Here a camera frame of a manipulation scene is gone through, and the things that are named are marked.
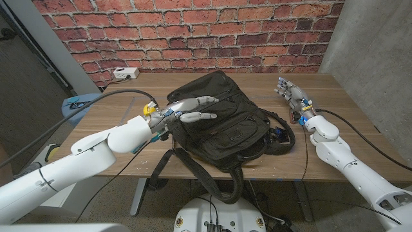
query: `gray wall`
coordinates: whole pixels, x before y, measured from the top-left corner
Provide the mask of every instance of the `gray wall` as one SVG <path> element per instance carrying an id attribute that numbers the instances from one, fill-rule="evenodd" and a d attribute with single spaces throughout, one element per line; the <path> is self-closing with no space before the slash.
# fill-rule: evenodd
<path id="1" fill-rule="evenodd" d="M 319 70 L 335 77 L 409 165 L 411 52 L 412 1 L 346 0 Z"/>
<path id="2" fill-rule="evenodd" d="M 31 0 L 6 0 L 6 2 L 78 95 L 100 93 L 95 83 L 71 56 Z"/>

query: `wooden table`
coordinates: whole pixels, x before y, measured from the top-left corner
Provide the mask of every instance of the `wooden table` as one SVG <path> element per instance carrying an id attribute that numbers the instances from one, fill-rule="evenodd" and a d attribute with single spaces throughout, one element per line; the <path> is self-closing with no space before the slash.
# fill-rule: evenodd
<path id="1" fill-rule="evenodd" d="M 139 89 L 150 93 L 155 97 L 160 106 L 167 103 L 166 95 L 174 89 L 204 75 L 204 73 L 141 73 L 137 79 L 122 84 L 109 86 L 105 93 L 120 89 Z M 325 74 L 263 74 L 263 73 L 229 73 L 239 87 L 246 93 L 250 100 L 259 107 L 274 111 L 288 121 L 288 105 L 286 101 L 274 92 L 278 77 L 284 77 L 302 89 L 315 102 L 317 108 L 323 108 L 338 113 L 351 122 L 361 133 L 382 151 L 402 163 L 405 161 L 389 144 L 385 137 L 369 121 L 367 116 L 351 100 L 348 94 L 335 81 L 331 75 Z M 60 159 L 70 154 L 71 145 L 79 139 L 102 131 L 143 114 L 143 106 L 149 102 L 146 96 L 137 93 L 120 93 L 105 98 L 90 109 L 79 125 L 63 142 L 58 152 L 53 157 Z M 380 173 L 388 181 L 410 182 L 412 173 L 384 158 L 370 145 L 364 142 L 349 126 L 340 119 L 324 114 L 335 124 L 341 132 L 341 137 L 351 146 L 352 152 L 365 164 Z M 257 180 L 296 180 L 303 175 L 306 164 L 306 150 L 304 145 L 303 129 L 299 125 L 291 125 L 296 144 L 289 154 L 282 156 L 263 155 L 243 165 L 245 179 Z M 150 177 L 162 155 L 172 146 L 171 139 L 158 141 L 138 155 L 138 157 L 121 173 L 136 177 Z M 100 173 L 100 175 L 116 175 L 132 154 L 115 154 L 117 162 Z M 218 171 L 216 168 L 200 160 L 198 162 L 215 179 L 227 179 L 230 176 Z M 194 175 L 175 156 L 171 157 L 160 178 L 170 179 L 194 179 Z M 335 168 L 321 161 L 315 152 L 315 147 L 308 138 L 308 170 L 305 180 L 314 181 L 342 181 L 344 176 Z"/>

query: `blue connector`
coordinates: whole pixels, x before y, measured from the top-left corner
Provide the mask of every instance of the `blue connector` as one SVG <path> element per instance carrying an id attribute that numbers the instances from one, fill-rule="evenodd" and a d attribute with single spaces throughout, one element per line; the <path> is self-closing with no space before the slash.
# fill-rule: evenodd
<path id="1" fill-rule="evenodd" d="M 154 136 L 151 140 L 150 143 L 152 142 L 156 142 L 160 139 L 160 135 L 157 134 L 156 136 Z M 131 153 L 135 154 L 145 143 L 142 143 L 141 145 L 137 146 L 135 149 L 133 149 L 132 151 L 130 151 Z"/>
<path id="2" fill-rule="evenodd" d="M 167 116 L 171 115 L 172 113 L 173 113 L 173 110 L 172 110 L 172 109 L 168 109 L 168 110 L 166 111 L 166 113 L 164 114 L 164 117 L 167 117 Z"/>
<path id="3" fill-rule="evenodd" d="M 297 121 L 301 126 L 303 126 L 307 122 L 307 118 L 304 118 L 303 116 Z"/>

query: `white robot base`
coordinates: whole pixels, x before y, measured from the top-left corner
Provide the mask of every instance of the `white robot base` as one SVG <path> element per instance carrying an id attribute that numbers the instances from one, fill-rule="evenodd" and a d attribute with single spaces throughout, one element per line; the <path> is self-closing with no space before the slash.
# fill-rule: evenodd
<path id="1" fill-rule="evenodd" d="M 229 205 L 214 197 L 211 199 L 210 194 L 204 194 L 200 197 L 206 200 L 195 198 L 179 211 L 174 221 L 174 232 L 266 231 L 262 214 L 247 200 L 240 198 L 235 204 Z M 217 217 L 213 205 L 209 206 L 210 199 L 216 206 Z"/>

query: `yellow connector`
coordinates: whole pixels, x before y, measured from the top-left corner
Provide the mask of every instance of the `yellow connector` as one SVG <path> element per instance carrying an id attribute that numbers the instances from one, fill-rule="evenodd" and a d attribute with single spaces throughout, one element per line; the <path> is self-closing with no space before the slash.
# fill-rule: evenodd
<path id="1" fill-rule="evenodd" d="M 312 107 L 312 105 L 307 106 L 307 107 L 303 108 L 302 110 L 308 110 L 308 109 L 310 109 L 311 107 Z"/>
<path id="2" fill-rule="evenodd" d="M 144 107 L 143 107 L 143 114 L 145 115 L 145 116 L 148 116 L 149 114 L 151 114 L 151 113 L 153 113 L 153 112 L 155 112 L 156 111 L 156 109 L 155 108 L 149 108 L 149 105 L 147 104 L 147 105 L 145 105 Z"/>

